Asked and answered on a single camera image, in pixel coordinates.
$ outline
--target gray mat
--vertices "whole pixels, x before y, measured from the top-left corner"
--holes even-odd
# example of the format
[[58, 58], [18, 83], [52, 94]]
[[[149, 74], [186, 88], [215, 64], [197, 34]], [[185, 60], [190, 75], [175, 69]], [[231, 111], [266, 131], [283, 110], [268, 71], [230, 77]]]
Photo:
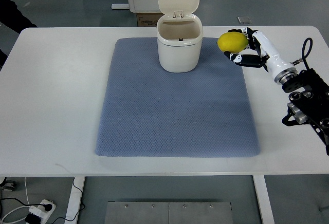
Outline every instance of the gray mat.
[[204, 38], [197, 67], [165, 71], [156, 38], [116, 43], [100, 156], [250, 157], [260, 152], [242, 69]]

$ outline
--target cardboard box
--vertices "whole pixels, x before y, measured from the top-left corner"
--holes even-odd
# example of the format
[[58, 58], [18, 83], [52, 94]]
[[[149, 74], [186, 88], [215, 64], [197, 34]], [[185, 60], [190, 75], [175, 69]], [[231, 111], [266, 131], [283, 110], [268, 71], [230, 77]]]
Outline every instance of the cardboard box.
[[137, 26], [153, 26], [155, 27], [159, 18], [163, 13], [137, 13]]

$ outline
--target power strip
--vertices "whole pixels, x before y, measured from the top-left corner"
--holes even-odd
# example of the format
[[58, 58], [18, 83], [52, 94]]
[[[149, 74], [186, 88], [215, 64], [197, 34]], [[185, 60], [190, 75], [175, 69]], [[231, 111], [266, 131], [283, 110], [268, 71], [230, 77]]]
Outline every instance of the power strip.
[[[55, 210], [56, 205], [53, 202], [48, 201], [46, 199], [43, 199], [40, 204], [51, 204], [52, 208], [51, 208], [51, 210], [46, 211], [44, 206], [42, 206], [42, 205], [39, 205], [38, 207], [31, 206], [29, 209], [29, 212], [32, 215], [34, 215], [35, 218], [38, 217], [40, 219], [40, 224], [46, 224], [47, 220], [50, 218], [51, 214]], [[26, 222], [26, 224], [34, 224], [34, 223], [38, 223], [38, 222], [35, 222], [35, 221]]]

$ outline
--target table leg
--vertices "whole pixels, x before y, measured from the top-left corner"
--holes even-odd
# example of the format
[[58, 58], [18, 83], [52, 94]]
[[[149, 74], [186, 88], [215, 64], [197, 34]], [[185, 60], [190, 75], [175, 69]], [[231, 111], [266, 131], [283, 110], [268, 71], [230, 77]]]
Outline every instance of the table leg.
[[[75, 177], [74, 185], [80, 188], [83, 191], [85, 177]], [[80, 199], [82, 197], [82, 192], [74, 187], [72, 184], [71, 195], [68, 201], [66, 219], [72, 220], [77, 212], [80, 210]], [[78, 223], [79, 214], [77, 214], [76, 218], [73, 221], [65, 221], [64, 224], [77, 224]]]
[[257, 194], [262, 223], [275, 224], [264, 175], [253, 175], [253, 183]]

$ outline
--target robot finger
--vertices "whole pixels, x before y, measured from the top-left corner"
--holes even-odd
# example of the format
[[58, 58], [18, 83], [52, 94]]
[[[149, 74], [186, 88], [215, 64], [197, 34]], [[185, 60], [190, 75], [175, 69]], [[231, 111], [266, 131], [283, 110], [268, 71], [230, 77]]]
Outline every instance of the robot finger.
[[266, 60], [254, 54], [237, 54], [228, 51], [224, 55], [239, 66], [260, 68], [266, 66]]
[[252, 36], [256, 31], [257, 30], [252, 30], [249, 27], [245, 27], [242, 29], [231, 29], [228, 32], [239, 32], [239, 33], [244, 34], [248, 40], [248, 45], [247, 45], [246, 49], [250, 48], [252, 50], [256, 50], [258, 53], [258, 51], [260, 51], [259, 47], [257, 47], [258, 45], [256, 44], [256, 42], [258, 42], [258, 41]]

